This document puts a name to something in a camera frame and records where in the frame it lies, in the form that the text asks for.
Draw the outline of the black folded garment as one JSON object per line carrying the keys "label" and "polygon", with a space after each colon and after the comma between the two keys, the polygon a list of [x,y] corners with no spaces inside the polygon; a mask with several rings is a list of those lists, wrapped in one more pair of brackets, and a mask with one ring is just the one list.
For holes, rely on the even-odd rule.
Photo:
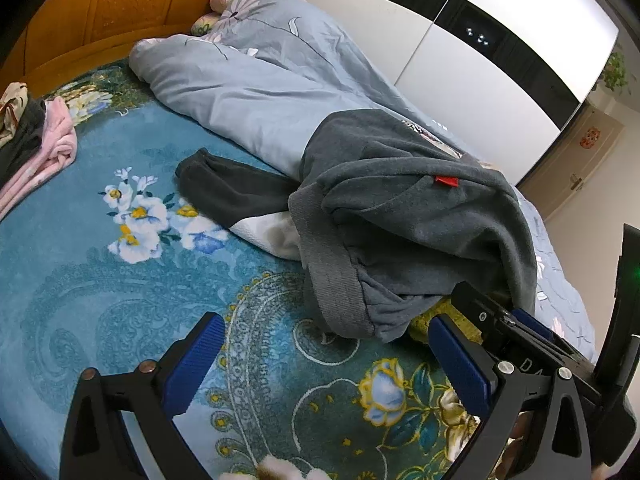
{"label": "black folded garment", "polygon": [[43,99],[29,99],[14,138],[1,149],[0,186],[5,185],[39,151],[45,117]]}

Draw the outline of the orange wooden headboard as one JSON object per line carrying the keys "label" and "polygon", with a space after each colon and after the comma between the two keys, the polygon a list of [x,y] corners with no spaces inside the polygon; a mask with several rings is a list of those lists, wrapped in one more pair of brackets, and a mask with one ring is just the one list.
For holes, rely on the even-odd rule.
{"label": "orange wooden headboard", "polygon": [[2,62],[1,83],[43,96],[140,39],[190,32],[209,10],[209,0],[46,0]]}

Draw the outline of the wooden room door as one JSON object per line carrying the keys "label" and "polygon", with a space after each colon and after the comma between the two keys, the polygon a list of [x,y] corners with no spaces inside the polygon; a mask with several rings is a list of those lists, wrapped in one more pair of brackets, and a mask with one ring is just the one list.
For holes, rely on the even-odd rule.
{"label": "wooden room door", "polygon": [[562,208],[601,165],[624,125],[584,104],[559,140],[518,185],[544,220]]}

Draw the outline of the light blue floral quilt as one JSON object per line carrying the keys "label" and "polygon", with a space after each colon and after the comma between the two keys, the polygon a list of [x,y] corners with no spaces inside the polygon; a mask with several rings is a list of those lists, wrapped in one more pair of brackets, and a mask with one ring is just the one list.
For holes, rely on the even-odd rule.
{"label": "light blue floral quilt", "polygon": [[[312,135],[329,115],[348,110],[390,114],[442,150],[503,175],[419,112],[333,18],[304,0],[231,0],[207,35],[141,40],[129,65],[162,104],[256,156],[256,168],[298,187]],[[514,191],[537,265],[535,307],[524,311],[593,360],[594,330],[582,298],[563,273],[540,213]]]}

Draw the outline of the beige floral folded garment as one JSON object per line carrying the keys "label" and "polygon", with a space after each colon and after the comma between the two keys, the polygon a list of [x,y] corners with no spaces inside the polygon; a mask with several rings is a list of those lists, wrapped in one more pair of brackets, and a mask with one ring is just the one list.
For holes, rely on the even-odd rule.
{"label": "beige floral folded garment", "polygon": [[8,84],[0,101],[0,148],[3,148],[14,138],[27,104],[27,84],[18,81]]}

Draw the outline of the white black wardrobe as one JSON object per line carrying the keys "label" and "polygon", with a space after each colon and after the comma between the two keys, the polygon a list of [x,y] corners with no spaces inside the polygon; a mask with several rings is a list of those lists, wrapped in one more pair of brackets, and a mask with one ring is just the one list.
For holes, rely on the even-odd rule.
{"label": "white black wardrobe", "polygon": [[597,0],[307,0],[465,151],[520,182],[588,96],[616,24]]}

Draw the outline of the pink folded garment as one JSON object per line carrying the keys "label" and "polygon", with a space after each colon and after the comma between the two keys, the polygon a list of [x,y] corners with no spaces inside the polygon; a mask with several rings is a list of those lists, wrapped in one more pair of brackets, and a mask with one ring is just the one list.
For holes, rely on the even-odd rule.
{"label": "pink folded garment", "polygon": [[17,169],[1,189],[1,219],[30,192],[46,183],[77,155],[77,134],[62,96],[44,102],[43,132],[39,150]]}

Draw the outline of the green hanging plant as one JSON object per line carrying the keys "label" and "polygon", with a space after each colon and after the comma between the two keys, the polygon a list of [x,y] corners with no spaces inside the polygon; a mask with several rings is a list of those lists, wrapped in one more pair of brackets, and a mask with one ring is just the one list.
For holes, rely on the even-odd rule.
{"label": "green hanging plant", "polygon": [[628,87],[625,58],[622,52],[614,50],[608,57],[600,73],[598,83],[612,92],[622,93]]}

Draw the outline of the teal floral bed blanket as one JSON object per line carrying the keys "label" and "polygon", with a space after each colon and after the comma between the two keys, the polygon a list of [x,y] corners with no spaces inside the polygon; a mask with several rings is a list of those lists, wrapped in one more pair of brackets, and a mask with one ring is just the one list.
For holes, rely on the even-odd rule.
{"label": "teal floral bed blanket", "polygon": [[58,89],[76,160],[1,223],[1,423],[58,475],[80,373],[157,359],[206,312],[227,342],[176,426],[213,476],[272,455],[334,479],[438,479],[478,421],[423,344],[318,330],[303,272],[205,219],[177,191],[200,148],[234,144],[158,104],[125,62]]}

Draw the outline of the dark grey white garment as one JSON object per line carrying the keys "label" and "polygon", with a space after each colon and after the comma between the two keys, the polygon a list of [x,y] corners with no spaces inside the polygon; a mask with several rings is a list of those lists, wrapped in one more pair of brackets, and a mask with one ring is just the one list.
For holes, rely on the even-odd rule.
{"label": "dark grey white garment", "polygon": [[206,218],[271,255],[298,261],[299,235],[288,211],[298,183],[201,148],[176,169],[182,196]]}

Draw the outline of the pink pillow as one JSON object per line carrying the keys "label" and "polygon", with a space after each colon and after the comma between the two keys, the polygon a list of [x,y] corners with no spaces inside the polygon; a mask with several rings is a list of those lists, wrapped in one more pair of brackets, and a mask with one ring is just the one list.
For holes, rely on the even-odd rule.
{"label": "pink pillow", "polygon": [[201,37],[208,34],[221,18],[231,0],[209,0],[210,12],[202,15],[191,26],[190,34]]}

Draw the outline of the grey fleece sweatshirt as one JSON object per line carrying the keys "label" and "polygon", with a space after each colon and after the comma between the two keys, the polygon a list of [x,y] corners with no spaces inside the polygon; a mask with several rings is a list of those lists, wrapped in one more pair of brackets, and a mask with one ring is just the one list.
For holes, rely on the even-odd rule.
{"label": "grey fleece sweatshirt", "polygon": [[345,338],[401,336],[457,284],[533,311],[537,265],[514,188],[380,110],[329,115],[288,199],[319,324]]}

